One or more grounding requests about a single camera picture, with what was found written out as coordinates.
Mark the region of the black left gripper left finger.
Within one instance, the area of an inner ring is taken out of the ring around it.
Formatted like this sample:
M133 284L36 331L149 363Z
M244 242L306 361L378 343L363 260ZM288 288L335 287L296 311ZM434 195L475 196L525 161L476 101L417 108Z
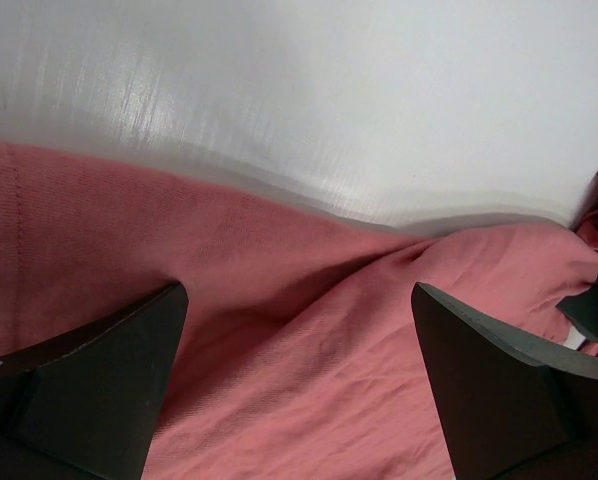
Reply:
M0 479L139 479L182 336L171 284L0 357Z

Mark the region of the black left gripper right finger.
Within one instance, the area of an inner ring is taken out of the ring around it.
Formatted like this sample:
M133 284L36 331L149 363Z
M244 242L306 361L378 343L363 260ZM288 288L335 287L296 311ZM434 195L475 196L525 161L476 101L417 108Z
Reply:
M411 300L455 478L598 479L597 357L429 284Z

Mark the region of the pink t-shirt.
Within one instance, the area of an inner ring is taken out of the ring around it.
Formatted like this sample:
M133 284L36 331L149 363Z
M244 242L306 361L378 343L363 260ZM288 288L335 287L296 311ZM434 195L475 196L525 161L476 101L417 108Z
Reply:
M188 292L148 479L447 479L415 283L562 342L597 278L598 209L417 239L0 141L0 355Z

